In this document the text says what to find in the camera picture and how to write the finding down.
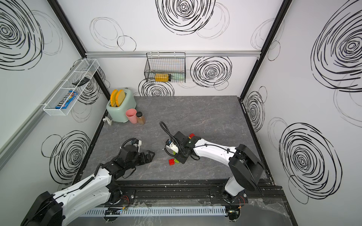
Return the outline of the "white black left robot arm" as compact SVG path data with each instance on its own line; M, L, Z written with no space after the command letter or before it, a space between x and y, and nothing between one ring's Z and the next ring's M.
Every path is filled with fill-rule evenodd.
M127 170L152 162L154 156L152 151L140 152L138 146L126 145L89 177L53 194L40 194L21 225L66 226L98 205L118 203L123 193L116 180Z

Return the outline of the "red small lego brick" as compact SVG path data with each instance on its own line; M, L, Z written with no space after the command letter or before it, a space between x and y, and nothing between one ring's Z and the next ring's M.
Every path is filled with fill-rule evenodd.
M175 165L174 159L170 159L170 160L169 160L169 165L170 165L170 166Z

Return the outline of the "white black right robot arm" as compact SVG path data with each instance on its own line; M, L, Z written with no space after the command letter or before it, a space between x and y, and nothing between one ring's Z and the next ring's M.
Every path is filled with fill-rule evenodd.
M201 137L185 136L177 132L165 142L166 153L184 164L188 158L204 157L228 166L232 172L223 189L229 197L239 193L259 189L259 180L264 165L259 158L245 145L237 147L222 146L209 142Z

